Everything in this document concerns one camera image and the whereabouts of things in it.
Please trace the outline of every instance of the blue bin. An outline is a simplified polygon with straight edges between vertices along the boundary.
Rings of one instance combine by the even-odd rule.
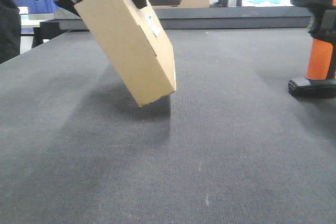
[[[17,6],[28,6],[30,14],[33,13],[54,13],[60,9],[53,0],[13,0]]]

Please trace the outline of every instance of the dark gray carpet surface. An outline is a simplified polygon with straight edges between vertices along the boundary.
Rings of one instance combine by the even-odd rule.
[[[294,99],[304,29],[169,30],[138,108],[89,33],[0,65],[0,223],[335,223],[336,100]]]

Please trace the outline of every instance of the white label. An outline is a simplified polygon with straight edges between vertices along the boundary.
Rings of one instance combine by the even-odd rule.
[[[146,15],[146,20],[149,25],[149,28],[152,30],[154,35],[157,37],[161,30],[154,24],[152,14]]]

